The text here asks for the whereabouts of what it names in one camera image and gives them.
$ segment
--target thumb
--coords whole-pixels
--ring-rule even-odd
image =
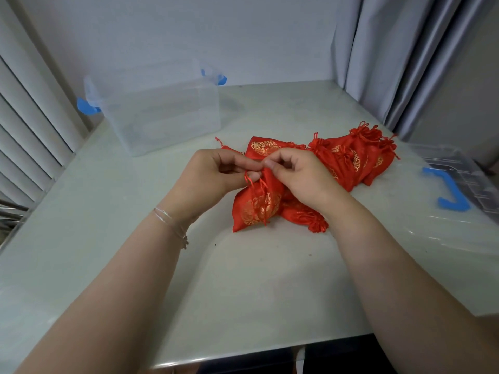
[[[257,182],[260,179],[260,174],[258,172],[248,172],[247,174],[253,182]],[[227,192],[244,188],[249,185],[249,182],[245,178],[245,173],[234,173],[232,175],[224,175],[224,177]]]
[[[281,164],[272,160],[264,160],[264,166],[272,170],[274,176],[281,181],[284,185],[288,185],[291,181],[292,171],[284,168]]]

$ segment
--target tabletop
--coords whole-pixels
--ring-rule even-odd
[[[252,136],[308,144],[315,132],[338,137],[360,121],[377,124],[328,81],[223,87],[220,105],[216,134],[141,157],[128,157],[106,121],[91,134],[0,254],[0,368],[17,367],[173,186],[195,150],[220,146],[215,135],[245,150]],[[498,256],[453,249],[408,228],[420,214],[431,216],[417,195],[432,194],[421,193],[426,188],[415,175],[424,162],[397,144],[402,160],[352,195],[471,312],[498,312]],[[403,201],[400,181],[409,194]],[[370,333],[333,237],[281,218],[232,233],[234,195],[189,229],[190,244],[153,328],[151,365]],[[486,223],[479,210],[468,215]]]

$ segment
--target plastic storage container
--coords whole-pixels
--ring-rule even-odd
[[[478,166],[450,146],[399,148],[406,148],[397,148],[402,160],[373,184],[396,239],[499,255],[499,191]]]
[[[196,59],[94,73],[87,102],[100,108],[131,156],[220,129],[217,85],[223,74]]]

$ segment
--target right hand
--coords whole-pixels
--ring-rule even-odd
[[[301,203],[321,214],[327,213],[334,197],[348,194],[311,151],[282,148],[262,163]]]

